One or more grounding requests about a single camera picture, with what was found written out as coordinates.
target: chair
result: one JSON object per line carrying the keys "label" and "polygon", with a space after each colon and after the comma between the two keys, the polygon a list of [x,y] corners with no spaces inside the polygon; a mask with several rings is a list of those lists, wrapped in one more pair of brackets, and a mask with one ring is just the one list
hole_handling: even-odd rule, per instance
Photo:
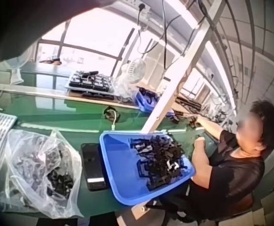
{"label": "chair", "polygon": [[[179,200],[178,198],[173,199],[173,197],[170,200],[164,200],[160,199],[161,205],[145,205],[146,208],[148,209],[156,209],[156,210],[165,210],[165,216],[163,219],[163,222],[161,226],[167,226],[169,223],[170,219],[174,220],[180,220],[184,223],[191,223],[193,221],[196,221],[198,225],[200,225],[201,221],[204,219],[200,219],[195,211],[194,208],[192,208],[191,205],[186,204],[185,200]],[[178,206],[180,205],[180,202],[184,202],[182,204],[184,208],[179,209]],[[227,212],[223,214],[223,217],[218,218],[218,219],[209,219],[212,221],[215,221],[216,225],[219,225],[220,221],[224,221],[230,218],[235,218],[240,215],[243,215],[247,212],[249,212],[253,206],[254,203],[254,197],[253,194],[248,194],[245,196],[243,199],[241,199],[238,203],[235,203],[231,205],[228,209]],[[184,212],[186,214],[185,217],[181,217],[178,212]]]}

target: black smartphone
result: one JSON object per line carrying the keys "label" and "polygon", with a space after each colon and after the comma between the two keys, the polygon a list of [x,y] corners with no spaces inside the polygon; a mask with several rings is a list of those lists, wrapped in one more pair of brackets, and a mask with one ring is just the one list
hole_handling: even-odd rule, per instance
{"label": "black smartphone", "polygon": [[107,174],[102,159],[100,144],[81,145],[86,183],[90,191],[107,189]]}

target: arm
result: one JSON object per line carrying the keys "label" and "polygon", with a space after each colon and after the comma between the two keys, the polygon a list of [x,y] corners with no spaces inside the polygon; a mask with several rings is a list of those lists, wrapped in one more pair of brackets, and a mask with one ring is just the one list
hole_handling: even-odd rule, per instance
{"label": "arm", "polygon": [[223,131],[223,128],[220,125],[218,125],[212,121],[209,121],[208,119],[206,119],[205,117],[202,117],[200,115],[197,118],[197,122],[199,124],[201,124],[202,127],[204,127],[204,129],[208,133],[210,133],[213,137],[215,137],[218,140],[220,139],[220,134]]}
{"label": "arm", "polygon": [[200,137],[194,143],[192,163],[195,167],[196,174],[192,180],[197,185],[209,188],[212,166],[209,165],[209,159],[204,150],[205,139]]}

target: fluorescent light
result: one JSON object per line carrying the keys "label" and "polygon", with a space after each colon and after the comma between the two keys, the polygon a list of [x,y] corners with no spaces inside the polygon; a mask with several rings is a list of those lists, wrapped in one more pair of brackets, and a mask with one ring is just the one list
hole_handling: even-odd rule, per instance
{"label": "fluorescent light", "polygon": [[229,83],[229,80],[227,79],[227,74],[225,72],[225,69],[223,68],[222,66],[222,63],[220,61],[220,58],[215,50],[215,48],[213,47],[212,43],[210,41],[207,41],[206,43],[206,49],[208,50],[208,53],[210,54],[210,56],[212,57],[219,73],[220,73],[220,76],[225,84],[225,88],[227,90],[227,93],[229,94],[229,98],[230,98],[230,102],[231,102],[231,105],[232,105],[232,108],[236,108],[236,105],[235,105],[235,101],[234,101],[234,98],[233,98],[233,92],[232,92],[232,89],[230,87],[230,83]]}
{"label": "fluorescent light", "polygon": [[182,18],[190,25],[192,29],[195,29],[197,26],[196,19],[192,14],[186,9],[180,0],[166,0],[166,2],[182,16]]}

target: blue plastic tray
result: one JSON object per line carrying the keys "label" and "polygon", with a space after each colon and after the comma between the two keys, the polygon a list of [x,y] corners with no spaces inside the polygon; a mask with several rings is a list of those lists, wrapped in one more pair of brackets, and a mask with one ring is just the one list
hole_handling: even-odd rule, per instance
{"label": "blue plastic tray", "polygon": [[[151,104],[149,104],[147,102],[148,98],[149,98],[148,96],[143,96],[141,92],[138,92],[137,96],[136,96],[136,102],[139,106],[140,111],[146,112],[146,113],[151,113],[154,110],[154,108],[156,107],[157,102],[155,100],[152,100]],[[175,114],[174,114],[173,110],[170,110],[166,115],[173,116]]]}
{"label": "blue plastic tray", "polygon": [[154,191],[146,187],[147,178],[140,178],[137,161],[143,159],[137,155],[135,149],[130,148],[132,139],[151,139],[153,136],[169,136],[162,133],[139,134],[103,132],[100,135],[100,145],[105,168],[115,198],[124,205],[133,206],[141,202],[156,198],[165,192],[182,184],[195,174],[195,169],[190,161],[183,156],[182,160],[188,169],[182,169],[182,176],[173,179],[172,183]]}

